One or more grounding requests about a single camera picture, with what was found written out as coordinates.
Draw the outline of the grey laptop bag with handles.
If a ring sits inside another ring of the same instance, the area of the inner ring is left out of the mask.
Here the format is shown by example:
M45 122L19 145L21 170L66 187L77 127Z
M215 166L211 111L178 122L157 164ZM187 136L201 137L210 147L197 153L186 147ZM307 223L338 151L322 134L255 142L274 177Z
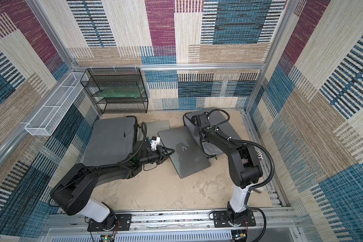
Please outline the grey laptop bag with handles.
M198 136L194 135L195 126L191 122L191 120L192 120L193 116L197 116L197 115L200 115L200 114L203 114L203 113L209 113L214 109L216 109L216 107L211 107L211 108L206 108L204 110L185 113L183 115L184 126L186 126L189 129L191 135L193 136L195 141L198 143L200 148L204 151L207 158L214 158L214 157L216 157L218 155L223 154L223 152L218 147L216 147L215 145L213 145L211 143L208 143L208 142L203 142L202 145L201 145L200 144L200 138ZM209 123L211 125L216 126L218 123L224 122L226 119L227 119L226 114L224 114L223 112L220 112L220 111L214 111L209 116ZM224 132L224 136L226 136L226 137L232 137L234 139L240 139L241 137L239 136L239 133L237 133L237 131L234 129L234 127L230 124L230 121L220 125L219 129L222 132Z

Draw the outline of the dark grey Apple laptop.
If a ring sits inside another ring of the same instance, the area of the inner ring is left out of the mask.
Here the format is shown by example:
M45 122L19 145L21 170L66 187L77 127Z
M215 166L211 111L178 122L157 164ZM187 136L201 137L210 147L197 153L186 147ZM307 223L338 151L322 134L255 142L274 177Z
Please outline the dark grey Apple laptop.
M187 127L159 131L158 135L166 148L175 150L170 159L180 178L186 178L211 166Z

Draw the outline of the grey zippered laptop sleeve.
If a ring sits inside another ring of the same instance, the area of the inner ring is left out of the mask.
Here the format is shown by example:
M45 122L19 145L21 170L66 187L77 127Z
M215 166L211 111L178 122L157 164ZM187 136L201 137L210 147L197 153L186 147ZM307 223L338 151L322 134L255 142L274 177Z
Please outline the grey zippered laptop sleeve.
M136 124L134 116L97 120L82 163L85 166L102 166L127 158L137 135Z

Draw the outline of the silver Apple laptop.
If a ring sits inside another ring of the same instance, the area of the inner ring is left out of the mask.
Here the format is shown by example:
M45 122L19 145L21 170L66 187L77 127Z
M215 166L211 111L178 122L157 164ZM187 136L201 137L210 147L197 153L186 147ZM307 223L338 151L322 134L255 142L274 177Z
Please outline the silver Apple laptop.
M146 137L148 139L151 139L152 137L157 137L159 131L168 130L170 128L168 120L146 122L146 126L147 126Z

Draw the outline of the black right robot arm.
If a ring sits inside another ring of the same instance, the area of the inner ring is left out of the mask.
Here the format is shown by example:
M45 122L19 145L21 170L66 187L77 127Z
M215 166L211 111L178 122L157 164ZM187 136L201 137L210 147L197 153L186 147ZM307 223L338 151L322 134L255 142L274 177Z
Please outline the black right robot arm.
M270 183L274 177L275 165L270 153L260 144L247 140L237 140L227 135L221 126L230 120L228 112L215 108L209 112L194 115L189 121L194 125L194 136L199 140L210 143L227 155L228 169L231 180L235 186L233 195L227 205L226 216L230 226L241 226L246 218L253 216L248 200L254 189ZM270 162L268 177L261 183L263 176L260 158L256 151L263 151Z

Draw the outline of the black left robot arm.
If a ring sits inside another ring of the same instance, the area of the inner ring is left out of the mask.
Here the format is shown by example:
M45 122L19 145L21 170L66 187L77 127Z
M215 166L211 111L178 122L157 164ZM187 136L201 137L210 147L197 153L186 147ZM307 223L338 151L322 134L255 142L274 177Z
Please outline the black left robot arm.
M117 221L115 212L105 203L93 199L93 190L110 181L134 178L146 164L160 165L175 152L174 149L159 145L160 138L149 139L145 122L140 127L144 137L134 143L125 159L96 166L75 164L53 188L50 198L67 215L85 216L110 230Z

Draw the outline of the cup of coloured pencils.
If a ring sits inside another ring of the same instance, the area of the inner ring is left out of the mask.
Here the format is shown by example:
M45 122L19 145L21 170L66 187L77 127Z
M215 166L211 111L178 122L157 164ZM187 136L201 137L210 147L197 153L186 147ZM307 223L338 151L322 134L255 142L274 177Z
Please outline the cup of coloured pencils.
M257 156L258 156L259 161L262 162L263 159L264 159L262 152L260 150L256 150L256 152L257 152Z

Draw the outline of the green board on shelf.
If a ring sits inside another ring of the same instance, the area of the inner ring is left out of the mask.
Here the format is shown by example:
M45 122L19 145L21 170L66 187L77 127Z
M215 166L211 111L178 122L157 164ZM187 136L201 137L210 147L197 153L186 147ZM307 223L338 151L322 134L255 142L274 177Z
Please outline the green board on shelf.
M109 88L99 91L93 96L104 98L139 98L142 97L145 89L143 88Z

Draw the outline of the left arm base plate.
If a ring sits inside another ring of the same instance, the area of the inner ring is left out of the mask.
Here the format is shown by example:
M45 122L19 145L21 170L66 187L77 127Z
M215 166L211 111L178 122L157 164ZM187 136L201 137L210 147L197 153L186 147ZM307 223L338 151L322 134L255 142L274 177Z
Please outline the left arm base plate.
M131 226L132 214L110 214L103 222L90 219L88 232L120 232L128 231Z

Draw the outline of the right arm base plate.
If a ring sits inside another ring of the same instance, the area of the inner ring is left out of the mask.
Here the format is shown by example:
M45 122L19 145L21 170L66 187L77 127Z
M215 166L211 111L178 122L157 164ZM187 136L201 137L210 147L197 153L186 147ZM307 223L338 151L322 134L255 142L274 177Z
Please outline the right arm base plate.
M214 210L209 213L209 219L214 222L216 228L256 226L255 217L251 209L241 213L233 213L231 209L226 211Z

